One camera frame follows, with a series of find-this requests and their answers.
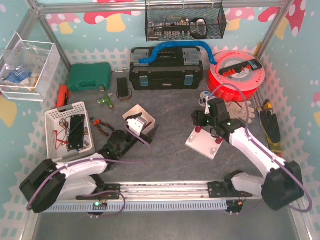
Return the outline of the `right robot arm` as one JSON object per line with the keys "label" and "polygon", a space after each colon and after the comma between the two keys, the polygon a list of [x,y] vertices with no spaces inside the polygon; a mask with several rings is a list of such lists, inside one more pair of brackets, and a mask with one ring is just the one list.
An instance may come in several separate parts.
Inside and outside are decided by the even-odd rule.
{"label": "right robot arm", "polygon": [[210,128],[217,137],[241,151],[262,175],[235,171],[227,177],[228,188],[260,196],[275,211],[305,195],[299,164],[287,162],[260,143],[242,120],[230,117],[221,98],[208,100],[206,109],[195,110],[191,117],[194,126]]}

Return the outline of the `red spring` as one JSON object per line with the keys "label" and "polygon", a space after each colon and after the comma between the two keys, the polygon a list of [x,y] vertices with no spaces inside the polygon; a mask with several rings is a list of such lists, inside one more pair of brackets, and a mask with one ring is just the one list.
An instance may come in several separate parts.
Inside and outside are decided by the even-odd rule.
{"label": "red spring", "polygon": [[215,142],[216,142],[217,145],[219,145],[219,144],[221,144],[223,142],[223,139],[222,138],[217,138],[215,140]]}
{"label": "red spring", "polygon": [[196,133],[200,133],[201,130],[202,130],[202,128],[200,126],[196,126],[196,128],[195,128],[195,132]]}

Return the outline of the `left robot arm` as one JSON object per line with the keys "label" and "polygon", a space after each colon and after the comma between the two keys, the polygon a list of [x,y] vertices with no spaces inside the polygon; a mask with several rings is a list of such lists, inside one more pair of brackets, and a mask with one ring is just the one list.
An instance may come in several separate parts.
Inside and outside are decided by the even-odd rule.
{"label": "left robot arm", "polygon": [[158,125],[153,117],[139,112],[125,118],[125,130],[111,134],[106,145],[97,153],[71,162],[46,159],[20,184],[27,200],[26,209],[42,213],[61,200],[97,200],[99,204],[118,190],[108,187],[100,175],[116,164],[132,165],[123,157],[140,142],[150,148]]}

